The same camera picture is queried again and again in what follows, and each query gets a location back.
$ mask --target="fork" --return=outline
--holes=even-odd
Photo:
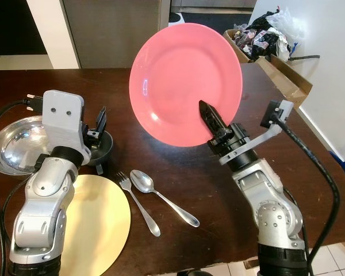
[[[139,210],[141,211],[151,233],[156,237],[159,237],[161,235],[160,228],[158,227],[157,223],[153,220],[153,218],[142,207],[136,196],[133,194],[131,180],[121,171],[118,172],[116,175],[119,177],[119,184],[121,188],[125,191],[128,191],[131,194],[134,201],[137,203],[137,206],[139,207]]]

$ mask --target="silver spoon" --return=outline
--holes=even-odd
[[[169,204],[191,226],[200,226],[200,222],[192,214],[188,213],[176,204],[172,203],[170,200],[168,200],[166,197],[164,197],[162,194],[156,191],[154,189],[154,181],[147,174],[139,170],[132,170],[131,180],[134,186],[136,186],[136,188],[140,190],[142,193],[155,193],[160,198],[165,200],[166,203]]]

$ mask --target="wooden table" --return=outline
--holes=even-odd
[[[271,80],[256,64],[243,64],[243,98],[235,121],[244,125],[251,137],[265,131],[259,126],[271,99],[283,99]],[[37,70],[0,71],[0,107],[26,94],[42,95],[57,89],[81,95],[85,99],[85,121],[92,125],[106,105],[106,130],[115,141],[106,175],[121,169],[128,173],[139,169],[155,181],[158,190],[173,202],[194,214],[201,222],[193,228],[183,222],[156,195],[136,195],[156,220],[161,237],[152,236],[137,206],[127,194],[132,213],[126,245],[104,275],[147,275],[200,268],[219,262],[232,262],[257,255],[258,230],[252,211],[231,179],[228,167],[220,166],[207,145],[177,148],[152,138],[137,122],[129,102],[129,69],[115,70]],[[0,129],[33,113],[17,107],[5,114]],[[336,225],[326,243],[345,241],[345,175],[299,115],[293,111],[288,126],[314,151],[337,181],[342,203]],[[313,246],[331,208],[332,195],[324,178],[302,151],[284,134],[256,148],[266,158],[297,199],[307,223]],[[81,174],[95,174],[82,167]],[[0,175],[0,200],[18,183]],[[21,190],[12,199],[6,223],[13,221],[24,202]]]

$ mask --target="metal bowl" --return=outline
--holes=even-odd
[[[0,131],[0,173],[29,175],[40,154],[49,154],[42,116],[16,121]]]

